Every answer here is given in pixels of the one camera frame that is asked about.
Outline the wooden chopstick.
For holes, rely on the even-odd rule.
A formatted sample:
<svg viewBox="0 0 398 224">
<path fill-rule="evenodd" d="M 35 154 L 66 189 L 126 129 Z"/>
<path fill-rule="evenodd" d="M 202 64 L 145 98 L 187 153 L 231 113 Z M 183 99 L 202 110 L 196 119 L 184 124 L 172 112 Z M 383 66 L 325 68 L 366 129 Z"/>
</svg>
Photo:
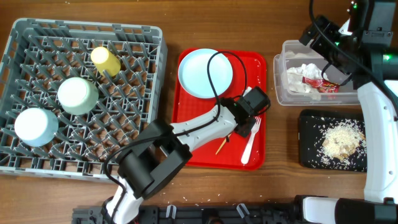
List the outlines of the wooden chopstick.
<svg viewBox="0 0 398 224">
<path fill-rule="evenodd" d="M 227 136 L 224 138 L 223 142 L 221 143 L 221 145 L 219 146 L 218 150 L 217 150 L 216 153 L 215 153 L 216 155 L 218 155 L 218 153 L 222 150 L 223 146 L 224 146 L 227 142 L 229 142 L 230 136 L 231 136 L 231 134 L 227 135 Z"/>
</svg>

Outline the red snack wrapper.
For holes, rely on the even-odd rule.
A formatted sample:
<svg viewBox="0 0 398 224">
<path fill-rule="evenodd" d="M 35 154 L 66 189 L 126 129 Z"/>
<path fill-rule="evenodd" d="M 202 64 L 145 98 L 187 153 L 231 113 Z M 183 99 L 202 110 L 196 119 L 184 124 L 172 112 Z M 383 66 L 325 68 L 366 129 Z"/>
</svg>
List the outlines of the red snack wrapper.
<svg viewBox="0 0 398 224">
<path fill-rule="evenodd" d="M 331 83 L 325 79 L 310 79 L 303 77 L 302 82 L 317 89 L 320 93 L 338 93 L 340 89 L 339 85 Z"/>
</svg>

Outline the white napkin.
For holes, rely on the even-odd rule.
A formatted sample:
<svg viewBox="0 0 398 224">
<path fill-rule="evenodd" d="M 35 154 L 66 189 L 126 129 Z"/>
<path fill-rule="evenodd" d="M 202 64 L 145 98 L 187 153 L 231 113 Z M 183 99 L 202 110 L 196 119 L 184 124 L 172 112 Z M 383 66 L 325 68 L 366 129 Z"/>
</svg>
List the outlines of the white napkin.
<svg viewBox="0 0 398 224">
<path fill-rule="evenodd" d="M 321 70 L 314 64 L 302 64 L 300 67 L 292 67 L 287 70 L 289 90 L 296 93 L 319 93 L 319 91 L 304 83 L 303 78 L 312 80 L 321 79 Z"/>
</svg>

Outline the rice and food scraps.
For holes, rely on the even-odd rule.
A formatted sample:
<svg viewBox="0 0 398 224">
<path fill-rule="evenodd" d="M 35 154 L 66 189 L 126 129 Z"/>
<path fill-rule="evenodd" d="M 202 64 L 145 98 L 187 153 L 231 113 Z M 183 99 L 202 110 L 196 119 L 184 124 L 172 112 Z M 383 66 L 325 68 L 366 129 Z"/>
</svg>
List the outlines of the rice and food scraps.
<svg viewBox="0 0 398 224">
<path fill-rule="evenodd" d="M 367 149 L 364 122 L 355 119 L 333 119 L 319 127 L 315 138 L 315 157 L 311 167 L 365 172 Z"/>
</svg>

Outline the yellow plastic cup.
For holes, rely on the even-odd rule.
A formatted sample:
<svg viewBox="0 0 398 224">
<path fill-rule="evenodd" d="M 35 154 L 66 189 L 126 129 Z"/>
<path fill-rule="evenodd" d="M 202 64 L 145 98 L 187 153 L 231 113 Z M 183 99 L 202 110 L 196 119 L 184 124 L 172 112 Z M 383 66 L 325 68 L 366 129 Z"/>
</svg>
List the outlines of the yellow plastic cup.
<svg viewBox="0 0 398 224">
<path fill-rule="evenodd" d="M 121 69 L 119 59 L 105 47 L 94 48 L 90 58 L 102 76 L 104 76 L 104 71 L 107 71 L 109 76 L 115 77 Z"/>
</svg>

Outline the mint green bowl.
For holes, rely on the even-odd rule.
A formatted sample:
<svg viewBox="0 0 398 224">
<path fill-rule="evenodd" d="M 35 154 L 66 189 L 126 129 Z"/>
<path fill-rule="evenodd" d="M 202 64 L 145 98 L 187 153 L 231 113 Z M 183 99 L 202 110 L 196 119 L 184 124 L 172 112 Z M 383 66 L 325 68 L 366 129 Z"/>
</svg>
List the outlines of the mint green bowl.
<svg viewBox="0 0 398 224">
<path fill-rule="evenodd" d="M 72 115 L 90 112 L 99 99 L 97 87 L 80 77 L 66 79 L 57 92 L 59 103 L 64 111 Z"/>
</svg>

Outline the small light blue bowl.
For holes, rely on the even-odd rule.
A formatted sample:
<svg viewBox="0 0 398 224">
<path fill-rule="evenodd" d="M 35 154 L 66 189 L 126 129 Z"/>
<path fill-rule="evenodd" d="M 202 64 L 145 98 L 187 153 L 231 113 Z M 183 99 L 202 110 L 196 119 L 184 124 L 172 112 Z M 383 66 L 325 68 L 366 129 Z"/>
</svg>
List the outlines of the small light blue bowl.
<svg viewBox="0 0 398 224">
<path fill-rule="evenodd" d="M 32 147 L 49 143 L 58 131 L 56 115 L 42 108 L 29 108 L 21 112 L 14 123 L 17 137 Z"/>
</svg>

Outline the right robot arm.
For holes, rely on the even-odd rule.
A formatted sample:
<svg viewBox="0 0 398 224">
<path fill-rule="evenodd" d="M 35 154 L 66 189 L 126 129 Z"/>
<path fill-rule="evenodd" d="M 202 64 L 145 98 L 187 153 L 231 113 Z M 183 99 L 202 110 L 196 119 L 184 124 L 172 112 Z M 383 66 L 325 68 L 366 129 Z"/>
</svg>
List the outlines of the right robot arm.
<svg viewBox="0 0 398 224">
<path fill-rule="evenodd" d="M 306 222 L 397 222 L 397 49 L 391 45 L 396 6 L 389 0 L 352 1 L 345 27 L 311 15 L 300 38 L 353 82 L 367 142 L 364 198 L 303 197 Z"/>
</svg>

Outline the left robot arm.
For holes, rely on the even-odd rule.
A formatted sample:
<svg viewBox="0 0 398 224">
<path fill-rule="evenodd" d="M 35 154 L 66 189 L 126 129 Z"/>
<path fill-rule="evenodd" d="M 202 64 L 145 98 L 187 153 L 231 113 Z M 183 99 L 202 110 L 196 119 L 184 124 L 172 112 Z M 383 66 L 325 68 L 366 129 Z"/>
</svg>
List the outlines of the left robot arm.
<svg viewBox="0 0 398 224">
<path fill-rule="evenodd" d="M 156 119 L 133 142 L 112 153 L 118 177 L 108 168 L 107 178 L 118 185 L 115 195 L 103 204 L 108 223 L 129 223 L 144 200 L 161 191 L 192 158 L 193 151 L 215 139 L 242 134 L 254 124 L 267 105 L 249 95 L 220 98 L 207 113 L 181 123 Z"/>
</svg>

